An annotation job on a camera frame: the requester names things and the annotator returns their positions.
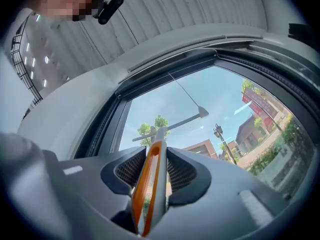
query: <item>red sign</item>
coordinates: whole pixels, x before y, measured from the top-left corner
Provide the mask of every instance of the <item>red sign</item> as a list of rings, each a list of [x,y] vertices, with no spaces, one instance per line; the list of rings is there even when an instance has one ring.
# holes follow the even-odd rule
[[[275,125],[269,116],[263,119],[263,123],[269,132],[271,131],[272,127]]]
[[[262,110],[268,113],[272,118],[275,118],[275,116],[277,115],[278,111],[273,106],[271,106],[270,103],[267,102],[263,97],[255,93],[252,89],[245,88],[244,96],[246,96],[249,100],[253,100],[256,104],[259,105],[258,107],[262,108]]]
[[[249,102],[251,102],[252,100],[250,98],[248,98],[247,96],[243,95],[242,97],[242,101],[247,104]],[[249,105],[249,107],[259,116],[262,117],[263,115],[263,110],[254,102],[251,102],[251,104]]]

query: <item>metal rack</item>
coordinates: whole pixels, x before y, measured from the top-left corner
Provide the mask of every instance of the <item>metal rack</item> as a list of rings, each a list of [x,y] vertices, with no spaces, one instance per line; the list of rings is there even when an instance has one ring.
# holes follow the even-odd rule
[[[24,82],[26,88],[30,90],[34,96],[34,99],[32,101],[33,104],[37,105],[40,103],[40,101],[43,100],[43,98],[38,92],[37,88],[34,86],[34,83],[32,82],[32,80],[30,79],[24,60],[22,59],[22,56],[20,53],[21,40],[24,35],[28,18],[22,23],[22,25],[19,27],[19,29],[15,33],[15,36],[12,38],[11,58],[12,58],[12,62],[17,75]]]

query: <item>windshield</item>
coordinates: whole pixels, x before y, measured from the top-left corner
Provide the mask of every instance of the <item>windshield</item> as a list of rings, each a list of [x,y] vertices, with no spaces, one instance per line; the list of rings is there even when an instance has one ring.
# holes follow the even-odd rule
[[[172,126],[197,115],[198,106],[208,115],[168,131],[168,147],[230,163],[234,159],[273,189],[284,195],[295,193],[312,158],[309,137],[276,97],[218,66],[172,80],[135,98],[120,150],[150,147],[150,137],[133,139],[149,134],[153,127]],[[222,130],[218,137],[217,126]]]

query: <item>window frame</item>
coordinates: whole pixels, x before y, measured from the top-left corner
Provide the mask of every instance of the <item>window frame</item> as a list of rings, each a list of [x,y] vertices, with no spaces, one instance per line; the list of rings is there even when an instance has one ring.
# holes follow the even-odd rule
[[[230,43],[229,47],[233,49],[237,47],[243,48],[251,44],[257,46],[259,43],[257,41]],[[75,158],[103,156],[118,151],[132,100],[172,82],[173,79],[168,73],[175,79],[179,79],[212,66],[233,72],[266,89],[280,100],[301,122],[313,144],[315,146],[319,144],[320,118],[314,110],[317,105],[310,106],[304,98],[311,96],[314,99],[314,95],[308,94],[315,90],[312,90],[310,86],[306,87],[306,82],[303,79],[299,79],[294,74],[288,74],[288,68],[285,68],[280,63],[255,54],[228,49],[228,46],[220,44],[218,47],[212,45],[177,54],[123,81],[107,101],[106,104],[109,105],[104,106],[105,108],[102,108],[99,112],[101,115],[97,116],[92,122],[95,129],[90,126],[91,130],[89,128],[82,140],[86,145],[82,145],[81,142]],[[94,147],[90,147],[88,143],[90,142],[92,145],[93,140],[96,140]],[[90,151],[84,153],[82,149],[82,152],[78,152],[81,146],[86,150],[90,149]]]

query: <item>blue sky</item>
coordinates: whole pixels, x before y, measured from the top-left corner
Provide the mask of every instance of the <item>blue sky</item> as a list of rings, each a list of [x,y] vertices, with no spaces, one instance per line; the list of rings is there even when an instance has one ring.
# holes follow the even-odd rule
[[[231,142],[253,112],[246,107],[234,115],[245,105],[241,93],[244,78],[213,66],[177,81],[209,115],[173,129],[166,140],[168,147],[182,149],[210,139],[217,154],[222,153],[221,141],[214,135],[215,125],[222,127],[224,139]],[[158,115],[166,118],[170,126],[196,114],[198,107],[175,81],[145,93],[132,101],[120,150],[139,146],[140,141],[132,142],[139,137],[137,129],[143,123],[153,125]]]

